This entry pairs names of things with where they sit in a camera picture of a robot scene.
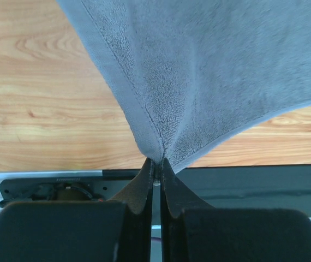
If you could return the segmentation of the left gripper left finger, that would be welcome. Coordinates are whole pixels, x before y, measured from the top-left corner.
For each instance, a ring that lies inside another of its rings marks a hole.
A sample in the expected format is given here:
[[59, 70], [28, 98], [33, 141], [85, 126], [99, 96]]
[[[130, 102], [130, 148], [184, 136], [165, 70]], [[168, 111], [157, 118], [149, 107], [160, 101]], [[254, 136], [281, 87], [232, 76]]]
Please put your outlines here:
[[0, 261], [149, 261], [153, 162], [107, 201], [16, 202], [0, 212]]

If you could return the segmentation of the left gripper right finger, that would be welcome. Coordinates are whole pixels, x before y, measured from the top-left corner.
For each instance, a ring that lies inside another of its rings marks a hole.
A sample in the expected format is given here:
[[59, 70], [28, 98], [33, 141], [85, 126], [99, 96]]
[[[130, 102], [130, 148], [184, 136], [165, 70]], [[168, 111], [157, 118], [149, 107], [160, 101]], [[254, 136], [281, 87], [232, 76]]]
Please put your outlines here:
[[311, 220], [286, 209], [218, 209], [159, 166], [164, 261], [311, 261]]

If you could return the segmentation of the grey towel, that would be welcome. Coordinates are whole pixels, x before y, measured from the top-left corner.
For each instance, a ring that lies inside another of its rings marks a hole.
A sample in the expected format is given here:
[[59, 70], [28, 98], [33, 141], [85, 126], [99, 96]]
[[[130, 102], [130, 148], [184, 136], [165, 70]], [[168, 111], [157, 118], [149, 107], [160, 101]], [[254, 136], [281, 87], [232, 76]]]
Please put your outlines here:
[[59, 1], [141, 153], [179, 172], [311, 105], [311, 1]]

